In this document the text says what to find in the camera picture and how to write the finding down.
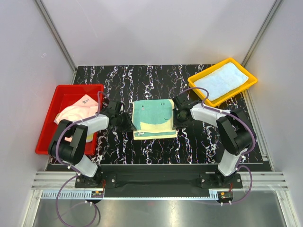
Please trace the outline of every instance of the folded cloth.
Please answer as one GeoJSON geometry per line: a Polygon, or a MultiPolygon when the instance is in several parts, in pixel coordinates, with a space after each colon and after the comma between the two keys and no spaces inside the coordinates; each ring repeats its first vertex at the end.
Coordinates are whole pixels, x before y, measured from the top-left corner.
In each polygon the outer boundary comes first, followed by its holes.
{"type": "MultiPolygon", "coordinates": [[[[73,105],[66,107],[61,111],[54,120],[56,124],[63,119],[69,121],[78,121],[87,117],[93,116],[98,111],[98,103],[88,95],[84,95],[80,100],[73,105]]],[[[93,134],[86,138],[86,142],[91,142],[93,134]]],[[[65,138],[66,141],[71,141],[71,138],[65,138]]]]}
{"type": "Polygon", "coordinates": [[[134,140],[177,137],[173,130],[173,108],[171,99],[141,100],[133,102],[134,140]]]}
{"type": "Polygon", "coordinates": [[[248,76],[241,72],[233,63],[229,62],[206,77],[197,80],[194,84],[196,87],[208,90],[208,99],[214,101],[241,86],[247,80],[248,76]]]}

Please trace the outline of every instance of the pink fabric with print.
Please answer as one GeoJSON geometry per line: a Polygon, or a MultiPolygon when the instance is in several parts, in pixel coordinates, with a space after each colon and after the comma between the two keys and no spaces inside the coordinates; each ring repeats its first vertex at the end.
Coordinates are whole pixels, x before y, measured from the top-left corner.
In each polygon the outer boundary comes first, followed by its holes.
{"type": "Polygon", "coordinates": [[[63,119],[69,121],[78,121],[87,117],[91,117],[95,115],[98,111],[98,103],[92,99],[90,96],[85,95],[76,103],[71,106],[66,107],[64,110],[59,113],[59,115],[55,119],[55,123],[59,124],[59,122],[63,119]]]}

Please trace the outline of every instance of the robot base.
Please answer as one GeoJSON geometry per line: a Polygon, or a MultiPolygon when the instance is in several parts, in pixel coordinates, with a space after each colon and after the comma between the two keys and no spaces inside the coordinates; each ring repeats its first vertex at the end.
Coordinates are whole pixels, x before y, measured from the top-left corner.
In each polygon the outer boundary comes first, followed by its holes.
{"type": "Polygon", "coordinates": [[[117,174],[107,173],[104,174],[101,171],[101,167],[98,167],[98,170],[94,177],[87,177],[80,175],[76,178],[75,188],[98,188],[102,187],[102,181],[105,180],[106,188],[115,188],[116,187],[116,178],[117,174]]]}
{"type": "Polygon", "coordinates": [[[201,188],[203,189],[230,189],[243,188],[240,174],[234,174],[232,178],[224,183],[219,183],[214,178],[215,174],[200,174],[201,188]]]}

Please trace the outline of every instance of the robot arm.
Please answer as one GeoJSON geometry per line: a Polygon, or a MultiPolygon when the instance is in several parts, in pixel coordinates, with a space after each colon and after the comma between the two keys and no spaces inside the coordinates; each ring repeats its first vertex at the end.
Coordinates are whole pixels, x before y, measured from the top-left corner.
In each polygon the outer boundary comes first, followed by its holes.
{"type": "MultiPolygon", "coordinates": [[[[56,145],[63,130],[72,122],[61,120],[57,130],[48,148],[48,154],[56,157],[56,145]]],[[[121,102],[109,101],[108,106],[102,110],[95,118],[78,123],[66,132],[65,137],[72,137],[71,142],[61,140],[59,145],[60,159],[74,166],[83,175],[94,177],[98,166],[84,155],[86,137],[97,131],[107,129],[108,126],[116,126],[119,131],[134,131],[135,126],[129,115],[124,110],[124,104],[121,102]]]]}
{"type": "MultiPolygon", "coordinates": [[[[174,127],[176,129],[185,128],[190,121],[204,121],[218,128],[222,144],[225,148],[221,162],[216,173],[217,181],[225,182],[236,172],[236,164],[240,156],[247,151],[252,144],[251,136],[244,126],[232,117],[222,113],[204,108],[201,103],[191,101],[187,94],[183,93],[173,99],[176,109],[174,109],[174,127]]],[[[252,126],[242,110],[228,111],[241,119],[251,129],[252,126]]]]}

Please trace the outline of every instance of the plastic tray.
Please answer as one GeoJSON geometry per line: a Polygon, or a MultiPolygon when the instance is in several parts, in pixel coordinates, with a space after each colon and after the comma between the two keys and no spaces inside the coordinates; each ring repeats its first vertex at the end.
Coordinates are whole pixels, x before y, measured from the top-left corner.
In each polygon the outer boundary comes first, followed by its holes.
{"type": "MultiPolygon", "coordinates": [[[[104,91],[102,84],[97,85],[59,85],[53,95],[49,106],[43,128],[36,146],[36,153],[39,155],[48,155],[48,147],[57,129],[57,124],[53,122],[55,117],[64,108],[74,104],[85,94],[89,95],[95,101],[98,101],[97,92],[104,91]]],[[[97,144],[97,133],[94,133],[93,140],[85,145],[85,155],[94,155],[97,144]]]]}
{"type": "MultiPolygon", "coordinates": [[[[224,61],[218,63],[218,64],[215,64],[193,76],[191,76],[190,78],[188,78],[188,83],[189,83],[189,86],[190,87],[196,87],[195,86],[195,82],[198,80],[198,79],[201,79],[205,76],[207,76],[208,74],[212,73],[213,71],[221,68],[223,65],[227,64],[227,63],[233,63],[241,72],[243,72],[246,76],[248,76],[248,80],[243,84],[241,85],[240,87],[234,89],[234,90],[231,90],[230,92],[226,93],[225,95],[215,99],[214,101],[210,101],[209,99],[207,99],[205,101],[205,104],[207,105],[210,105],[210,106],[218,106],[220,105],[221,103],[225,102],[226,100],[230,99],[231,97],[234,97],[236,94],[248,89],[250,86],[252,86],[253,84],[255,84],[258,79],[255,78],[250,72],[248,72],[243,66],[241,66],[239,63],[237,63],[237,61],[233,58],[228,58],[228,59],[225,59],[224,61]]],[[[199,89],[194,89],[194,92],[203,100],[205,98],[205,95],[199,90],[199,89]]]]}

